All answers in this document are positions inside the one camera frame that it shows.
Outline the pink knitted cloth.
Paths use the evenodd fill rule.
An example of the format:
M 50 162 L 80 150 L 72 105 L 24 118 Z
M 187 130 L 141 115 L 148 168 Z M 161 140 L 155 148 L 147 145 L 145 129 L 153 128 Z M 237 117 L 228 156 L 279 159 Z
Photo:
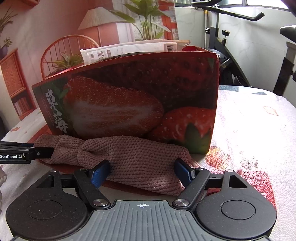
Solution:
M 67 135 L 41 135 L 35 147 L 54 148 L 47 164 L 68 164 L 92 169 L 108 160 L 111 173 L 108 180 L 159 194 L 178 196 L 184 186 L 174 173 L 174 161 L 182 159 L 192 168 L 199 164 L 189 151 L 132 136 L 115 136 L 81 140 Z

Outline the printed room backdrop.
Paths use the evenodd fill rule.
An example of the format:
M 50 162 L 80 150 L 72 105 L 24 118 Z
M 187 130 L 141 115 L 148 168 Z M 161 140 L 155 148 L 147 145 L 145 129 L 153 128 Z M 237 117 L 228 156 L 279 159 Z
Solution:
M 121 41 L 125 23 L 112 13 L 124 1 L 1 1 L 1 118 L 12 128 L 37 107 L 32 86 L 42 81 L 46 49 L 69 36 L 75 51 Z

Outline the white patterned tablecloth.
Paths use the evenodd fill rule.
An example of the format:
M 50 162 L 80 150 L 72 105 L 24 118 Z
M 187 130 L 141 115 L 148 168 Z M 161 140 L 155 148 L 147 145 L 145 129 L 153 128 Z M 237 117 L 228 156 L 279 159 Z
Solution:
M 40 109 L 13 126 L 3 141 L 33 143 L 50 133 Z M 277 220 L 272 240 L 295 240 L 295 107 L 282 96 L 246 87 L 220 87 L 211 149 L 193 158 L 213 172 L 233 169 L 275 204 Z M 38 161 L 1 165 L 7 174 L 1 186 L 1 240 L 13 235 L 6 223 L 10 203 L 50 169 L 72 171 L 75 167 L 46 166 Z M 100 190 L 110 200 L 174 199 L 106 181 Z

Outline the red strawberry cardboard box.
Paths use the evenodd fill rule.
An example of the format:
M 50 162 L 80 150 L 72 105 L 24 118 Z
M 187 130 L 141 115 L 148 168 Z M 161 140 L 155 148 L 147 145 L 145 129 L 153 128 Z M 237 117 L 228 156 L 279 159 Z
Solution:
M 32 89 L 54 135 L 83 140 L 134 136 L 206 154 L 215 123 L 219 67 L 216 53 L 187 46 L 82 65 Z

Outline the black exercise bike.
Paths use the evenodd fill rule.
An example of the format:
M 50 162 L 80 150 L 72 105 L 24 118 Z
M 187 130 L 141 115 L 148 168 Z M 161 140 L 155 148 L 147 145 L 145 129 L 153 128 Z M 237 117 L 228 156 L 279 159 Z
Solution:
M 227 46 L 250 85 L 295 94 L 295 1 L 194 1 L 231 32 Z

